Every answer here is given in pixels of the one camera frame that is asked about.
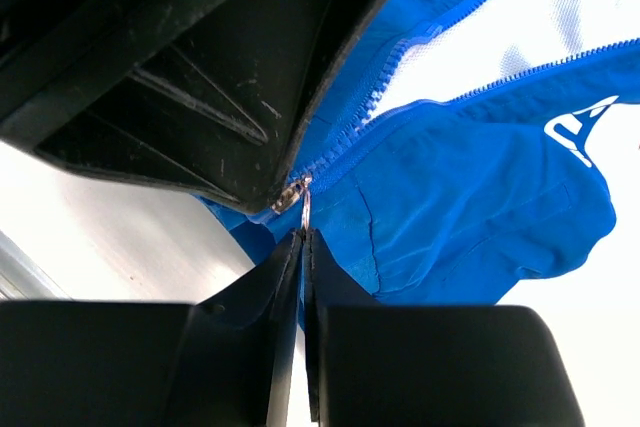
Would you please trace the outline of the blue white red jacket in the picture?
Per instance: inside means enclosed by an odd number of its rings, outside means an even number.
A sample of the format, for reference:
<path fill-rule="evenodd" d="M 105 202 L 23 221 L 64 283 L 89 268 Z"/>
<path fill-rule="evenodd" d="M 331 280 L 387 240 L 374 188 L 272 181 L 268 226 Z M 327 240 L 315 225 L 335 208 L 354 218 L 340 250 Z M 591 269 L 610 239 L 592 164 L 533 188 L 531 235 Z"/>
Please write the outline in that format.
<path fill-rule="evenodd" d="M 255 260 L 300 220 L 389 304 L 493 304 L 614 228 L 639 123 L 639 0 L 388 0 L 313 115 L 280 199 L 209 210 Z"/>

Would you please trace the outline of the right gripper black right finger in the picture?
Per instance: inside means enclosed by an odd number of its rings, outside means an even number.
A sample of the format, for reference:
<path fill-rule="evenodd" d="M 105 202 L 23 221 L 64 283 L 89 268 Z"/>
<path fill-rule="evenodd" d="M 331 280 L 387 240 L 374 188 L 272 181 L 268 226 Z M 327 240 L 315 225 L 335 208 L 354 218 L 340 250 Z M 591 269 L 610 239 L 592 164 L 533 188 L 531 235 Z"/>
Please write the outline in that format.
<path fill-rule="evenodd" d="M 388 306 L 335 261 L 302 253 L 306 369 L 322 426 L 580 426 L 555 339 L 520 306 Z"/>

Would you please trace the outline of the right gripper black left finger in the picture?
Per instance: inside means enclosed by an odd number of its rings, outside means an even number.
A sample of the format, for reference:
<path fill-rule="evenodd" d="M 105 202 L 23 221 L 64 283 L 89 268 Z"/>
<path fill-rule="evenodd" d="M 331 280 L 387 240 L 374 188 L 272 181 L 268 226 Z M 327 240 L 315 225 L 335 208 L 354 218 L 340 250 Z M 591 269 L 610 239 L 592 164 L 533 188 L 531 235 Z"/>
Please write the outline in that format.
<path fill-rule="evenodd" d="M 5 301 L 5 426 L 282 426 L 303 238 L 198 303 Z"/>

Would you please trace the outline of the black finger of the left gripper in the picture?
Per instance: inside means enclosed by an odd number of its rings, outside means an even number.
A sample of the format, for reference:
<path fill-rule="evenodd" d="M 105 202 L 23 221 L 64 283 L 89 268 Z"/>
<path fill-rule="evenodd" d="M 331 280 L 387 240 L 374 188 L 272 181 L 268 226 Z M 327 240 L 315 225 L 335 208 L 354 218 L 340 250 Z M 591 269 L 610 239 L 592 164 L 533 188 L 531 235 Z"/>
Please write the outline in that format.
<path fill-rule="evenodd" d="M 259 212 L 385 1 L 1 0 L 1 139 Z"/>

